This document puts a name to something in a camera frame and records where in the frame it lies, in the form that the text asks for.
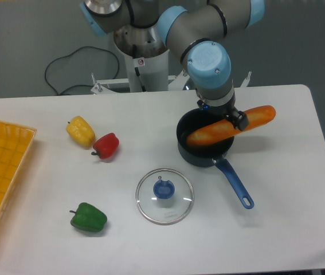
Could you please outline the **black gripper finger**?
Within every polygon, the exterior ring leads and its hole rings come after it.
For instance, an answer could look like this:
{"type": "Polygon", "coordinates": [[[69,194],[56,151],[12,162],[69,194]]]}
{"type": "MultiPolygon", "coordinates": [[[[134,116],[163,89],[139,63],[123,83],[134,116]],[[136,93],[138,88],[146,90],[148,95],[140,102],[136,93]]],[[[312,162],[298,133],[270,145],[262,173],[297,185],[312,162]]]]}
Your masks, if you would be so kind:
{"type": "Polygon", "coordinates": [[[249,125],[249,120],[245,112],[239,110],[231,110],[225,115],[225,119],[230,122],[234,129],[243,132],[249,125]]]}

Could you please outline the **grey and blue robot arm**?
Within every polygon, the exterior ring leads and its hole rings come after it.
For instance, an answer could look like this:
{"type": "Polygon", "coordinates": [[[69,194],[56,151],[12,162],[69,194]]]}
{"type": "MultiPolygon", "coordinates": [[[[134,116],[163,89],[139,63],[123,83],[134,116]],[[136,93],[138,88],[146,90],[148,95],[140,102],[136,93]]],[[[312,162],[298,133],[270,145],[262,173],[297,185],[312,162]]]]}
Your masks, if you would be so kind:
{"type": "Polygon", "coordinates": [[[264,1],[207,1],[196,13],[172,6],[162,14],[158,1],[82,1],[80,8],[94,31],[108,34],[123,26],[156,26],[164,46],[172,51],[197,87],[201,108],[227,116],[234,128],[247,129],[247,115],[234,107],[231,61],[219,44],[264,15],[264,1]]]}

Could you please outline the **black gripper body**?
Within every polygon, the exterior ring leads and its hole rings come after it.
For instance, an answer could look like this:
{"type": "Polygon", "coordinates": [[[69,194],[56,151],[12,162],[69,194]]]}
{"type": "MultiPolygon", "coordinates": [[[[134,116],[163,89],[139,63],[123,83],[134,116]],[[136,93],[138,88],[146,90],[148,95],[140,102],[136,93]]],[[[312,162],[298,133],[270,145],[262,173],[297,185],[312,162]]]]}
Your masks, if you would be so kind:
{"type": "Polygon", "coordinates": [[[234,88],[224,89],[196,89],[197,105],[202,111],[216,116],[225,116],[230,113],[235,104],[234,88]]]}

